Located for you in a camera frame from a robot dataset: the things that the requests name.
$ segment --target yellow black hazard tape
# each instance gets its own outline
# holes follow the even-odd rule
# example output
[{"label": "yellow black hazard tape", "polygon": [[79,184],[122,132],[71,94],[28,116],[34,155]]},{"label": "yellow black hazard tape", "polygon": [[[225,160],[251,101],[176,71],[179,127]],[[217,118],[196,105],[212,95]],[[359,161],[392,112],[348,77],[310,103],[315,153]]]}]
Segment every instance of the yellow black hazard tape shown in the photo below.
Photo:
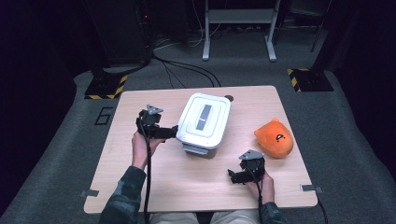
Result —
[{"label": "yellow black hazard tape", "polygon": [[294,72],[298,70],[298,71],[309,71],[309,69],[306,68],[301,68],[301,69],[288,69],[288,74],[291,80],[291,85],[293,86],[295,91],[301,91],[300,86],[297,82],[297,78],[294,75]]},{"label": "yellow black hazard tape", "polygon": [[104,99],[117,99],[119,98],[120,94],[122,93],[122,89],[125,86],[127,76],[124,76],[120,79],[120,85],[117,87],[115,92],[112,94],[89,94],[85,95],[84,99],[91,99],[91,100],[104,100]]}]

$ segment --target stuffed toy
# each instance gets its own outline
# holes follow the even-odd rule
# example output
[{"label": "stuffed toy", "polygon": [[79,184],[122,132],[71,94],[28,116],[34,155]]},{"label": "stuffed toy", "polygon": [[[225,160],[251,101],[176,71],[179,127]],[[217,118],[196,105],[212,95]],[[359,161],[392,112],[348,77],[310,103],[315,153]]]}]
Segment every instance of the stuffed toy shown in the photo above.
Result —
[{"label": "stuffed toy", "polygon": [[254,131],[254,135],[256,135],[262,151],[271,157],[285,158],[293,149],[293,137],[278,119],[272,119]]}]

